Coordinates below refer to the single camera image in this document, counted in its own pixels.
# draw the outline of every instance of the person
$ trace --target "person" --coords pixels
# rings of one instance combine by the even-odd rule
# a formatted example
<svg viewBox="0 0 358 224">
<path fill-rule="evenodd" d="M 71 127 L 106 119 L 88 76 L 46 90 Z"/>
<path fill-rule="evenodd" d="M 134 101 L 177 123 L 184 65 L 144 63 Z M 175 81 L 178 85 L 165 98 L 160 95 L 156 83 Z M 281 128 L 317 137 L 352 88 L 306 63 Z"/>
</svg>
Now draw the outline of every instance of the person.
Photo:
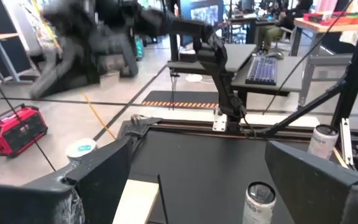
<svg viewBox="0 0 358 224">
<path fill-rule="evenodd" d="M 283 36 L 284 30 L 281 27 L 293 30 L 295 28 L 294 18 L 303 17 L 303 14 L 309 12 L 312 4 L 313 0 L 298 0 L 295 8 L 280 13 L 280 22 L 277 25 L 261 27 L 258 36 L 258 50 L 268 52 L 273 40 Z"/>
</svg>

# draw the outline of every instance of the yellow cable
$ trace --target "yellow cable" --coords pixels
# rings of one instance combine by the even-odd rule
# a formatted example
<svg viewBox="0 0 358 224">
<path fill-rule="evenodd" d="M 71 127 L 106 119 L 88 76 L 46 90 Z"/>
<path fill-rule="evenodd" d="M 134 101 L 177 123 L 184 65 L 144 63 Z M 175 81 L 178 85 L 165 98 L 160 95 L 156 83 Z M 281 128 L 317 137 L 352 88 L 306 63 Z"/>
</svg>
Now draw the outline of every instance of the yellow cable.
<svg viewBox="0 0 358 224">
<path fill-rule="evenodd" d="M 109 130 L 109 128 L 103 123 L 102 119 L 99 117 L 98 113 L 96 112 L 96 110 L 93 108 L 92 103 L 90 101 L 90 99 L 85 95 L 85 93 L 83 93 L 85 100 L 88 102 L 89 107 L 91 108 L 93 114 L 97 117 L 97 119 L 99 120 L 99 122 L 102 124 L 102 126 L 105 128 L 105 130 L 110 134 L 110 136 L 116 140 L 115 135 Z"/>
<path fill-rule="evenodd" d="M 57 40 L 56 40 L 56 38 L 55 38 L 55 35 L 53 34 L 52 30 L 50 30 L 49 26 L 46 24 L 46 22 L 44 21 L 44 19 L 43 19 L 42 16 L 41 16 L 41 10 L 40 10 L 40 8 L 38 7 L 37 1 L 36 1 L 36 0 L 32 0 L 32 4 L 34 5 L 35 10 L 37 11 L 39 17 L 41 18 L 41 22 L 42 22 L 42 24 L 44 25 L 45 29 L 47 30 L 49 37 L 53 40 L 53 42 L 55 43 L 57 49 L 60 50 L 60 45 L 59 45 L 59 43 L 57 42 Z"/>
<path fill-rule="evenodd" d="M 56 47 L 60 50 L 60 46 L 59 43 L 57 42 L 55 36 L 53 35 L 52 31 L 50 30 L 49 26 L 45 23 L 45 21 L 42 19 L 41 13 L 40 13 L 40 9 L 38 7 L 38 4 L 35 0 L 32 0 L 32 4 L 35 7 L 35 10 L 37 10 L 38 15 L 41 18 L 42 24 L 44 25 L 45 29 L 48 32 L 48 35 L 50 36 L 50 38 L 53 40 L 53 42 L 55 43 Z M 97 117 L 97 119 L 99 120 L 99 122 L 102 124 L 102 126 L 105 128 L 105 130 L 110 134 L 110 136 L 116 140 L 115 135 L 109 130 L 109 128 L 104 124 L 104 122 L 102 121 L 102 119 L 99 117 L 98 112 L 96 112 L 96 110 L 93 108 L 92 103 L 90 101 L 90 99 L 85 95 L 85 93 L 83 93 L 85 100 L 88 102 L 89 107 L 91 108 L 93 114 Z"/>
</svg>

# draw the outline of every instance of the black table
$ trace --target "black table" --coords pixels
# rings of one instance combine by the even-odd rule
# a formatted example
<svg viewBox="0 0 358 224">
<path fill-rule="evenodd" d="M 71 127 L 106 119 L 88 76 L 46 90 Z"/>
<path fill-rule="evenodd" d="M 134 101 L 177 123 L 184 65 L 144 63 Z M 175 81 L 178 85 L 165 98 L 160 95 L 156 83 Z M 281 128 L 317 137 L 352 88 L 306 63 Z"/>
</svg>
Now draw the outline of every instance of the black table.
<svg viewBox="0 0 358 224">
<path fill-rule="evenodd" d="M 225 48 L 227 51 L 226 71 L 229 73 L 236 73 L 244 66 L 252 52 L 255 50 L 256 45 L 225 44 Z M 209 75 L 199 62 L 167 62 L 165 66 L 173 73 Z"/>
<path fill-rule="evenodd" d="M 284 144 L 308 148 L 303 143 Z M 130 178 L 156 182 L 160 174 L 170 224 L 240 224 L 249 184 L 262 181 L 275 188 L 264 161 L 265 145 L 258 140 L 149 131 Z M 149 220 L 165 223 L 160 198 Z M 282 223 L 293 220 L 278 194 L 272 224 Z"/>
<path fill-rule="evenodd" d="M 291 92 L 299 93 L 302 89 L 302 66 L 296 68 L 291 77 L 284 83 L 283 88 L 278 92 L 278 89 L 283 84 L 287 76 L 296 63 L 301 60 L 301 57 L 286 56 L 283 60 L 277 60 L 277 80 L 276 85 L 256 85 L 248 84 L 246 82 L 248 72 L 252 65 L 252 58 L 244 65 L 244 67 L 237 72 L 231 85 L 233 90 L 237 90 L 243 105 L 247 107 L 248 93 L 260 93 L 265 95 L 288 96 Z"/>
</svg>

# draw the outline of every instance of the black floor mat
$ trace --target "black floor mat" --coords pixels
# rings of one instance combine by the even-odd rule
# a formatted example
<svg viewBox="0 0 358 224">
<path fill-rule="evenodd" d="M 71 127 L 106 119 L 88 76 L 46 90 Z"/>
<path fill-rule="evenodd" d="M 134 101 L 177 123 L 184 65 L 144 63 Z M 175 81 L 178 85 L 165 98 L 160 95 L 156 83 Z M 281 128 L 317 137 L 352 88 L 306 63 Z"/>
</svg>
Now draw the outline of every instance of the black floor mat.
<svg viewBox="0 0 358 224">
<path fill-rule="evenodd" d="M 147 106 L 176 108 L 217 108 L 218 93 L 204 91 L 151 91 L 142 102 Z"/>
</svg>

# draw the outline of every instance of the keyboard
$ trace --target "keyboard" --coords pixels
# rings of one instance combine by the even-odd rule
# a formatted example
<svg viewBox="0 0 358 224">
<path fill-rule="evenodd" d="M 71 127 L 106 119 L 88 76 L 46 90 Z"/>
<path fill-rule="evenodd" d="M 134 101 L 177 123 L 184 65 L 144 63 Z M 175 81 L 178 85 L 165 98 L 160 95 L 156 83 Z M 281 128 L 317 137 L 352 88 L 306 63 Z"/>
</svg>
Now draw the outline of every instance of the keyboard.
<svg viewBox="0 0 358 224">
<path fill-rule="evenodd" d="M 246 84 L 276 85 L 277 59 L 256 56 L 248 71 Z"/>
</svg>

